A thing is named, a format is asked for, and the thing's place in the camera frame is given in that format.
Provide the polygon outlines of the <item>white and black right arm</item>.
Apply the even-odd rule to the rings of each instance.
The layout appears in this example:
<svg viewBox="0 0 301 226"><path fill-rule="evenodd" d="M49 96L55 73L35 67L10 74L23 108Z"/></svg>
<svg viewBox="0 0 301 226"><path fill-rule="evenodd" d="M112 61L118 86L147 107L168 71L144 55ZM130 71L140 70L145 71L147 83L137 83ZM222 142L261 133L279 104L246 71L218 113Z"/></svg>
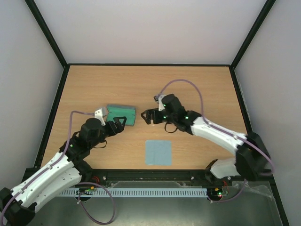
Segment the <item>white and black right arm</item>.
<svg viewBox="0 0 301 226"><path fill-rule="evenodd" d="M205 138L233 154L233 158L213 160L208 165L205 173L208 183L214 185L225 177L255 180L258 176L270 175L266 165L271 158L258 134L234 132L200 113L187 111L174 94L160 95L155 100L158 108L147 109L141 114L147 124L173 124L179 131Z"/></svg>

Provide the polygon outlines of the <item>blue-grey glasses case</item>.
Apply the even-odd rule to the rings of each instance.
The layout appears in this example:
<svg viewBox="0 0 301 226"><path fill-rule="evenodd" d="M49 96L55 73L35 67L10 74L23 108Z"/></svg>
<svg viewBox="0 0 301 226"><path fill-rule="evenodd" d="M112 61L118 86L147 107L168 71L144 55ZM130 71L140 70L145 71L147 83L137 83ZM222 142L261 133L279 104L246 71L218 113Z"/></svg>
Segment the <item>blue-grey glasses case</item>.
<svg viewBox="0 0 301 226"><path fill-rule="evenodd" d="M114 121L115 117L126 117L126 126L134 126L136 119L136 108L127 105L107 105L107 121Z"/></svg>

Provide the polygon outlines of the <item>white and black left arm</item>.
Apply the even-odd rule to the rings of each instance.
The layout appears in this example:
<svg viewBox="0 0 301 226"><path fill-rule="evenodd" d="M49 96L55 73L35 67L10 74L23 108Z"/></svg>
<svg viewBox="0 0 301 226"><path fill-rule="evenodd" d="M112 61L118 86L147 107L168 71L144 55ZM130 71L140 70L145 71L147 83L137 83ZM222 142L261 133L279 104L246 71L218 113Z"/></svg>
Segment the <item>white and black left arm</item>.
<svg viewBox="0 0 301 226"><path fill-rule="evenodd" d="M26 226L46 203L67 188L84 186L78 197L96 187L102 189L99 182L90 181L92 168L84 159L99 143L106 143L108 137L121 133L126 121L126 117L107 122L101 117L87 119L79 131L68 135L46 165L14 188L1 189L0 219L6 219L11 226Z"/></svg>

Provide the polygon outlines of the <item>light blue cleaning cloth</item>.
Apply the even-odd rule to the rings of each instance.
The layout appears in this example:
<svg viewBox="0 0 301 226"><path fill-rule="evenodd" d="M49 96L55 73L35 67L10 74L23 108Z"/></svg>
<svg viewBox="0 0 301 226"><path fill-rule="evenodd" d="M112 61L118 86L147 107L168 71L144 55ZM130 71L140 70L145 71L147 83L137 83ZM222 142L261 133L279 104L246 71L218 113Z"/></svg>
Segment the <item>light blue cleaning cloth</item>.
<svg viewBox="0 0 301 226"><path fill-rule="evenodd" d="M171 166L172 142L167 140L146 140L145 164Z"/></svg>

